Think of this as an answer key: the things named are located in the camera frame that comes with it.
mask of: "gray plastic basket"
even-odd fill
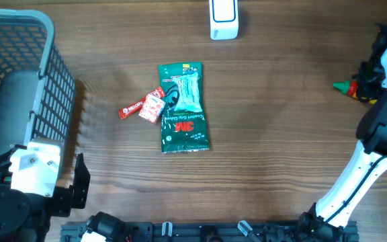
[[[52,20],[39,11],[0,9],[0,155],[37,136],[65,147],[74,99]]]

